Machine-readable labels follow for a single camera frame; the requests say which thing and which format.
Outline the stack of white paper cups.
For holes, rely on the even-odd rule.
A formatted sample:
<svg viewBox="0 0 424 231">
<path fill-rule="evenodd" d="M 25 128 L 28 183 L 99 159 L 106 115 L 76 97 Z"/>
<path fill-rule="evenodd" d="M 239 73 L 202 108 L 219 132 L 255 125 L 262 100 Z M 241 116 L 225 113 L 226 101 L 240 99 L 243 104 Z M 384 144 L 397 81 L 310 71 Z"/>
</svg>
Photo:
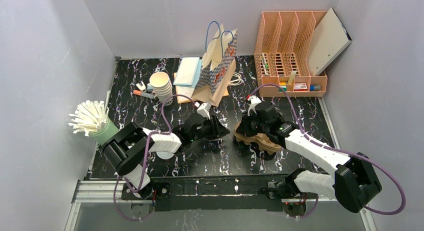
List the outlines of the stack of white paper cups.
<svg viewBox="0 0 424 231">
<path fill-rule="evenodd" d="M 158 100 L 165 106 L 173 102 L 173 87 L 169 75 L 166 72 L 159 71 L 153 73 L 149 78 L 149 83 Z"/>
</svg>

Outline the blue checkered paper bag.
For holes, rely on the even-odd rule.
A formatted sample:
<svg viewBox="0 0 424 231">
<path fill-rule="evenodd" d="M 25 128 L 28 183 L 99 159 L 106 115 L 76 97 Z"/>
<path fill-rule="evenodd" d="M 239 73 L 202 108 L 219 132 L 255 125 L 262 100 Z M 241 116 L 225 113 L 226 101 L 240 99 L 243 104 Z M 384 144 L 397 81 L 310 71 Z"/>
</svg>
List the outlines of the blue checkered paper bag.
<svg viewBox="0 0 424 231">
<path fill-rule="evenodd" d="M 191 98 L 217 107 L 236 70 L 237 30 L 218 26 L 210 42 L 205 43 L 205 53 L 199 80 Z"/>
</svg>

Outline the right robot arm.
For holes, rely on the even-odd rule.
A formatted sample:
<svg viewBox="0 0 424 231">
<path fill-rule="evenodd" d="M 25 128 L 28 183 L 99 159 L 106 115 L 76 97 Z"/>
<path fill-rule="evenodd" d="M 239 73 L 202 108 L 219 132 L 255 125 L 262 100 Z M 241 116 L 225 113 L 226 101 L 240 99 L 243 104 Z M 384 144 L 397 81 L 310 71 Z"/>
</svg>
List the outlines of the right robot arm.
<svg viewBox="0 0 424 231">
<path fill-rule="evenodd" d="M 291 121 L 285 121 L 270 102 L 251 96 L 249 107 L 235 128 L 238 142 L 257 143 L 260 150 L 295 152 L 322 168 L 315 173 L 298 168 L 283 181 L 270 182 L 265 192 L 270 199 L 314 193 L 336 199 L 346 210 L 358 213 L 377 194 L 382 185 L 373 166 L 359 157 L 332 151 L 325 143 L 308 136 Z"/>
</svg>

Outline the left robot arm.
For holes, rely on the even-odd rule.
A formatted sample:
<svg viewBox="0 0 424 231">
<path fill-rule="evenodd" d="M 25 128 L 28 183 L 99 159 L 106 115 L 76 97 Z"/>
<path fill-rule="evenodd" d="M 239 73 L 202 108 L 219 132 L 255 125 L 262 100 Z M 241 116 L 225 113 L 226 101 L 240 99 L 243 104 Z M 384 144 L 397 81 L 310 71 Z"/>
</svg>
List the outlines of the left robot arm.
<svg viewBox="0 0 424 231">
<path fill-rule="evenodd" d="M 207 118 L 197 113 L 191 114 L 171 132 L 150 130 L 134 122 L 118 129 L 111 120 L 101 124 L 100 128 L 92 138 L 133 193 L 140 193 L 151 181 L 146 167 L 148 154 L 155 153 L 167 160 L 197 140 L 217 140 L 230 133 L 216 116 Z"/>
</svg>

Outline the green eraser block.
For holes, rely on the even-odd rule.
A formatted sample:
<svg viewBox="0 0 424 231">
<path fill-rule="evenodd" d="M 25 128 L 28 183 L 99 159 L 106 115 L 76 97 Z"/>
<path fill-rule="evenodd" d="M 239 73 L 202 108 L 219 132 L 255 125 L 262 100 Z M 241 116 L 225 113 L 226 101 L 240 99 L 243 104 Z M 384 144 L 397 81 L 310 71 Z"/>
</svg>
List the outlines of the green eraser block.
<svg viewBox="0 0 424 231">
<path fill-rule="evenodd" d="M 286 92 L 286 91 L 287 91 L 287 86 L 286 86 L 286 85 L 281 85 L 281 86 L 279 87 L 278 92 Z"/>
</svg>

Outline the clear plastic cup lid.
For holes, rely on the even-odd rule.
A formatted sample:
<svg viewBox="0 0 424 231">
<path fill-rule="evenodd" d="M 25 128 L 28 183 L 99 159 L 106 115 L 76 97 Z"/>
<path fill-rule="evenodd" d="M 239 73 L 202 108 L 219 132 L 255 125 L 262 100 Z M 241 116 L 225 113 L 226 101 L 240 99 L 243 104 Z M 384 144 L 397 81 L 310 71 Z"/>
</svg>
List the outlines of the clear plastic cup lid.
<svg viewBox="0 0 424 231">
<path fill-rule="evenodd" d="M 156 155 L 157 155 L 160 159 L 163 159 L 163 160 L 168 160 L 168 159 L 171 159 L 172 157 L 174 157 L 174 156 L 175 156 L 175 154 L 174 154 L 174 153 L 172 153 L 172 152 L 165 152 L 165 151 L 157 151 L 157 152 L 156 152 Z"/>
</svg>

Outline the red white small box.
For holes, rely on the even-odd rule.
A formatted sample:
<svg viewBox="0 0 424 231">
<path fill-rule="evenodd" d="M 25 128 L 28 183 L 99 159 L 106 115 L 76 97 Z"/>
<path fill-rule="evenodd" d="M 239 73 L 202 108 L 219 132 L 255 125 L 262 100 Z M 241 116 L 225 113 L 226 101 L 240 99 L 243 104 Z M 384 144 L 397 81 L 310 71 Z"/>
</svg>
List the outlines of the red white small box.
<svg viewBox="0 0 424 231">
<path fill-rule="evenodd" d="M 306 83 L 295 83 L 293 90 L 295 92 L 308 91 L 308 85 Z"/>
</svg>

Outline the light blue envelope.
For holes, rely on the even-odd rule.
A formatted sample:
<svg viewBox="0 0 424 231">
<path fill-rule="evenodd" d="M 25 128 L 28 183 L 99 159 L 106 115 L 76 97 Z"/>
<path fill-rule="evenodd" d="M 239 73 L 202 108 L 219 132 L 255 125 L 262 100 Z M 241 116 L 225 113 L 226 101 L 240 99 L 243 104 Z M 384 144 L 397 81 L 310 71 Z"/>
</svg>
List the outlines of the light blue envelope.
<svg viewBox="0 0 424 231">
<path fill-rule="evenodd" d="M 199 81 L 202 67 L 200 57 L 183 57 L 174 78 L 175 86 L 194 88 Z"/>
</svg>

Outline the white staple remover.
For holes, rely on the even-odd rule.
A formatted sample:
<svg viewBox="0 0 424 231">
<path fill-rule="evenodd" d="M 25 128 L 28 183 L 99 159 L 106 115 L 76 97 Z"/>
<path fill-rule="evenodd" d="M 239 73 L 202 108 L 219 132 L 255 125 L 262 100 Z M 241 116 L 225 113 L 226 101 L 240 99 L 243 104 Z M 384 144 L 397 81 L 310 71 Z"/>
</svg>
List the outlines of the white staple remover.
<svg viewBox="0 0 424 231">
<path fill-rule="evenodd" d="M 141 92 L 145 92 L 146 91 L 146 86 L 145 86 L 145 84 L 142 81 L 139 82 L 139 83 L 136 83 L 135 86 Z"/>
</svg>

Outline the peach desk file organizer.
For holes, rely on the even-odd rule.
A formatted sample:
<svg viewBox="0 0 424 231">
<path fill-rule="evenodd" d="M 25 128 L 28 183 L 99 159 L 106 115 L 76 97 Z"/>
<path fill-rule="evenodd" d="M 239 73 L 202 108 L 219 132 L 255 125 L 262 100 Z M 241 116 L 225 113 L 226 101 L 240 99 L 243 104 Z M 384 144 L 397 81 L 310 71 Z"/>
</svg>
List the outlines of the peach desk file organizer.
<svg viewBox="0 0 424 231">
<path fill-rule="evenodd" d="M 264 11 L 254 49 L 256 79 L 261 97 L 284 97 L 276 85 L 287 87 L 290 97 L 322 97 L 328 77 L 310 75 L 308 51 L 314 30 L 326 11 Z M 294 91 L 295 83 L 306 83 L 308 91 Z M 310 91 L 321 85 L 321 91 Z"/>
</svg>

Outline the white board binder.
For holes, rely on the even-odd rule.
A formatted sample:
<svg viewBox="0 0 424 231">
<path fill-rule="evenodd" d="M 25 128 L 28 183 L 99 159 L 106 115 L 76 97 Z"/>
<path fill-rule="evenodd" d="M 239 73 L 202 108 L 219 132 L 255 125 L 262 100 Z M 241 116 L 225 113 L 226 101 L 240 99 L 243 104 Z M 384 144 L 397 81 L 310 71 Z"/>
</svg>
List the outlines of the white board binder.
<svg viewBox="0 0 424 231">
<path fill-rule="evenodd" d="M 339 16 L 330 8 L 312 34 L 307 56 L 310 75 L 320 75 L 351 42 Z"/>
</svg>

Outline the green cup of straws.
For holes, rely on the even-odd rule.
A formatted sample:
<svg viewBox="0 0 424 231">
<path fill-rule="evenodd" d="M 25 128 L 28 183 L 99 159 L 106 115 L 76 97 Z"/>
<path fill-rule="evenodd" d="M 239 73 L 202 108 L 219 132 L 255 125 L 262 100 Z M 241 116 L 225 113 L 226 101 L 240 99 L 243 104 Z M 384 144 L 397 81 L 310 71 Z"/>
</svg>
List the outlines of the green cup of straws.
<svg viewBox="0 0 424 231">
<path fill-rule="evenodd" d="M 86 100 L 77 105 L 76 110 L 70 113 L 68 125 L 72 127 L 73 133 L 84 133 L 86 137 L 94 139 L 98 145 L 103 146 L 119 129 L 108 117 L 109 109 L 105 102 Z"/>
</svg>

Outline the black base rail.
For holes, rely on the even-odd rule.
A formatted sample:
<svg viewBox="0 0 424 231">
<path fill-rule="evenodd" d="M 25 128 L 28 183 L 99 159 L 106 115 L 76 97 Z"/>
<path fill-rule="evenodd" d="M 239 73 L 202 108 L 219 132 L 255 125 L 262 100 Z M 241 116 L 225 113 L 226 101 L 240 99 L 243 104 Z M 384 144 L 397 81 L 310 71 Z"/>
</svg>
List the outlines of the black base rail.
<svg viewBox="0 0 424 231">
<path fill-rule="evenodd" d="M 306 198 L 311 194 L 271 192 L 284 174 L 250 174 L 229 176 L 153 177 L 140 193 L 132 193 L 124 185 L 119 188 L 123 201 L 148 204 L 155 202 L 157 212 L 174 210 L 249 210 L 288 211 L 304 214 Z"/>
</svg>

